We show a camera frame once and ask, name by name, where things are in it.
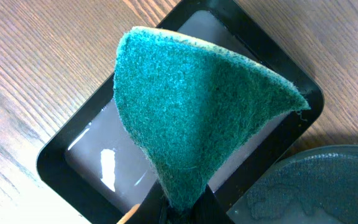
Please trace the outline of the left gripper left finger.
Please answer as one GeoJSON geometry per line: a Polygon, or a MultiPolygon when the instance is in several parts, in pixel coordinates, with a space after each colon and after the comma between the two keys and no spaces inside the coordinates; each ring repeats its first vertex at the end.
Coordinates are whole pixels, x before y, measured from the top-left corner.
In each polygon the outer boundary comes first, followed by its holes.
{"type": "Polygon", "coordinates": [[[168,200],[159,182],[155,182],[141,204],[134,205],[117,224],[166,224],[168,200]]]}

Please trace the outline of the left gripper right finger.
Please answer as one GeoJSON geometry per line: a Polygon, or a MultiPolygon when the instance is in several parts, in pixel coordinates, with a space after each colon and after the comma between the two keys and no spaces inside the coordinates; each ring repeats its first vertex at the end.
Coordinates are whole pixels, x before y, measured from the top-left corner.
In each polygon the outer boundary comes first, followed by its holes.
{"type": "Polygon", "coordinates": [[[193,206],[195,224],[234,224],[221,208],[213,191],[207,185],[204,193],[193,206]]]}

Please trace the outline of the green and yellow sponge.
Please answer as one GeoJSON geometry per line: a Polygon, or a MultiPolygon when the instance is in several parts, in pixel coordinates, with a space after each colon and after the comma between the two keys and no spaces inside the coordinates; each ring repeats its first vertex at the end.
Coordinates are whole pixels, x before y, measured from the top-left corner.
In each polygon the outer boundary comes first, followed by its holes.
{"type": "Polygon", "coordinates": [[[310,107],[292,82],[246,56],[142,26],[117,47],[114,101],[178,212],[271,119],[310,107]]]}

